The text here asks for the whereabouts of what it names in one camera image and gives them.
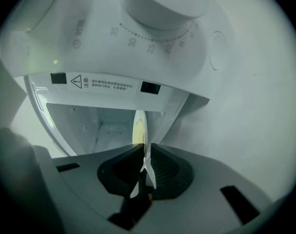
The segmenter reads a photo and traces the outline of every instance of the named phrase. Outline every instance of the white appliance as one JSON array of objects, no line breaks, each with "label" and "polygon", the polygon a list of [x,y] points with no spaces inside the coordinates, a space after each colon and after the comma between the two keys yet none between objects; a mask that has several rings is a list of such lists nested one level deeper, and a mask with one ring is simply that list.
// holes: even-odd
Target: white appliance
[{"label": "white appliance", "polygon": [[149,143],[218,159],[273,200],[296,180],[296,33],[273,0],[21,0],[0,59],[65,155],[131,143],[144,110]]}]

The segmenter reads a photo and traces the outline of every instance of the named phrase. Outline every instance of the warning triangle symbol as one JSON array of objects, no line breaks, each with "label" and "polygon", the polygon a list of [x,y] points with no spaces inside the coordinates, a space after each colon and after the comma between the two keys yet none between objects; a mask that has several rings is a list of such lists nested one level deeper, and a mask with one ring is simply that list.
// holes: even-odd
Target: warning triangle symbol
[{"label": "warning triangle symbol", "polygon": [[75,86],[81,88],[81,76],[80,76],[80,75],[79,75],[79,76],[76,76],[73,80],[71,80],[71,82],[72,82]]}]

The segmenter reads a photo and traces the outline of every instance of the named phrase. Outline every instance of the warning label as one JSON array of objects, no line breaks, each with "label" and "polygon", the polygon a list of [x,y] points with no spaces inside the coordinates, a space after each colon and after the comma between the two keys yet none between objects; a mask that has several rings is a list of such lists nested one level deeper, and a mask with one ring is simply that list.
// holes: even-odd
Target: warning label
[{"label": "warning label", "polygon": [[135,97],[139,81],[133,78],[104,74],[67,73],[70,90]]}]

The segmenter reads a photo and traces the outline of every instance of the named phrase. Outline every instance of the black rectangular slot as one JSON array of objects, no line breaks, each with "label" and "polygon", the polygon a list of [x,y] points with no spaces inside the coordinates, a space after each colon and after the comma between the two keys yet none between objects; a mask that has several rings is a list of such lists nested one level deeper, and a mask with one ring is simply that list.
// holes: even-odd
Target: black rectangular slot
[{"label": "black rectangular slot", "polygon": [[65,73],[51,73],[50,76],[52,84],[66,84]]},{"label": "black rectangular slot", "polygon": [[161,87],[160,85],[143,81],[140,91],[144,92],[144,93],[150,93],[150,94],[157,95],[160,87]]},{"label": "black rectangular slot", "polygon": [[258,210],[241,194],[235,186],[226,186],[220,189],[228,203],[235,211],[242,224],[250,222],[259,215]]},{"label": "black rectangular slot", "polygon": [[57,166],[58,172],[65,172],[74,168],[80,167],[77,163],[66,164],[62,166]]}]

